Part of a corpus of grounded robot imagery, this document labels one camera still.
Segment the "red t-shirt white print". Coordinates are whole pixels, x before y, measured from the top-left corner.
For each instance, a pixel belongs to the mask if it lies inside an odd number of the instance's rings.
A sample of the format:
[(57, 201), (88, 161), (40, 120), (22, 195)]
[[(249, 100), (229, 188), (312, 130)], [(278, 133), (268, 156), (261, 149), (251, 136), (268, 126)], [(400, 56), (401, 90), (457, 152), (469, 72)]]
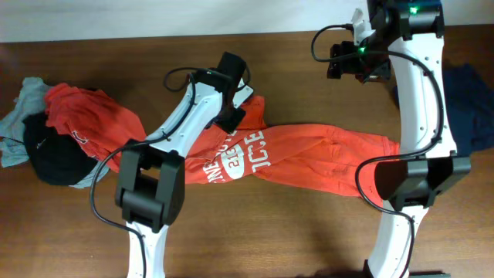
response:
[(263, 119), (265, 100), (259, 96), (241, 108), (246, 115), (232, 133), (217, 126), (202, 131), (185, 160), (187, 184), (226, 183), (253, 175), (347, 197), (365, 194), (382, 203), (374, 182), (376, 166), (356, 168), (367, 159), (397, 154), (399, 143), (325, 124), (269, 127)]

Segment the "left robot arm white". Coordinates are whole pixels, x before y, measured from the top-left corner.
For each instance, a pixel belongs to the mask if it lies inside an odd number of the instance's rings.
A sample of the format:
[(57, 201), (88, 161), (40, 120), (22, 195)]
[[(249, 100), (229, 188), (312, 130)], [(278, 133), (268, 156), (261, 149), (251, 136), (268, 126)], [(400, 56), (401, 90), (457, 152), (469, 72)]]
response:
[(225, 52), (215, 68), (193, 68), (182, 101), (143, 142), (130, 140), (120, 159), (115, 203), (129, 232), (129, 277), (163, 277), (168, 227), (184, 202), (185, 158), (212, 125), (232, 133), (253, 94), (245, 60)]

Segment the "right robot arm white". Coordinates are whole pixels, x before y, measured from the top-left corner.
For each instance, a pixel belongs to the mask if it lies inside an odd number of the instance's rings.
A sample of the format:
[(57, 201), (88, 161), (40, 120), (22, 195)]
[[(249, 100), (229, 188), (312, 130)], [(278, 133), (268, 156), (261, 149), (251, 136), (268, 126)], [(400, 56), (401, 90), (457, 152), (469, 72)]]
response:
[(442, 82), (445, 23), (439, 1), (369, 1), (334, 45), (327, 75), (362, 83), (394, 77), (401, 120), (400, 150), (370, 159), (381, 198), (377, 241), (364, 277), (408, 277), (421, 220), (435, 199), (464, 178), (469, 158), (457, 152)]

